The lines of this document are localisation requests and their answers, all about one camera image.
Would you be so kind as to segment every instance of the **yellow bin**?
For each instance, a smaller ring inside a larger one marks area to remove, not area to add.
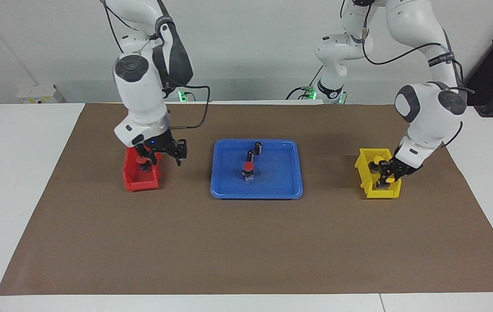
[[[391,183],[389,189],[379,190],[376,188],[376,182],[379,179],[379,174],[372,174],[368,164],[373,162],[376,156],[380,156],[389,161],[393,158],[391,151],[388,148],[361,148],[360,156],[356,160],[355,168],[358,168],[362,184],[360,187],[366,192],[367,198],[399,198],[401,194],[401,180]]]

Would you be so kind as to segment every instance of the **red cap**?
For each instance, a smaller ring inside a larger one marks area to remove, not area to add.
[[[247,172],[254,170],[254,163],[253,162],[245,162],[243,164],[243,170],[245,170]]]
[[[137,156],[137,162],[141,165],[144,165],[146,164],[146,162],[148,162],[148,158],[146,157],[141,157],[141,156]]]

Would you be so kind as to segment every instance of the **brown paper mat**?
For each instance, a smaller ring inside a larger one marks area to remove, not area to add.
[[[195,124],[200,105],[173,105]],[[394,149],[392,106],[213,106],[163,189],[127,193],[120,105],[88,104],[0,285],[31,294],[493,292],[493,230],[447,150],[405,178],[398,200],[366,200],[358,149]],[[210,194],[221,138],[290,139],[304,195],[225,201]]]

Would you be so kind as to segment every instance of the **cylindrical object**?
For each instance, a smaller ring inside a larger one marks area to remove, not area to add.
[[[256,142],[254,144],[254,154],[257,155],[262,154],[262,142]]]
[[[146,164],[146,162],[148,162],[148,158],[146,157],[141,157],[141,156],[137,156],[137,162],[141,165],[144,165]]]
[[[243,178],[245,181],[250,181],[254,179],[254,163],[245,162],[243,164]]]
[[[254,170],[254,164],[252,162],[245,162],[243,164],[243,170],[245,172],[252,172]]]
[[[248,153],[246,154],[246,161],[247,162],[254,162],[254,151],[249,150]]]

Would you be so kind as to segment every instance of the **white table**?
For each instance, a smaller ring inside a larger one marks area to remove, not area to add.
[[[0,105],[0,281],[83,107],[84,104]],[[493,119],[482,119],[473,108],[468,108],[464,125],[448,150],[493,226]],[[493,311],[493,293],[0,297],[1,311],[383,312],[384,309],[387,312]]]

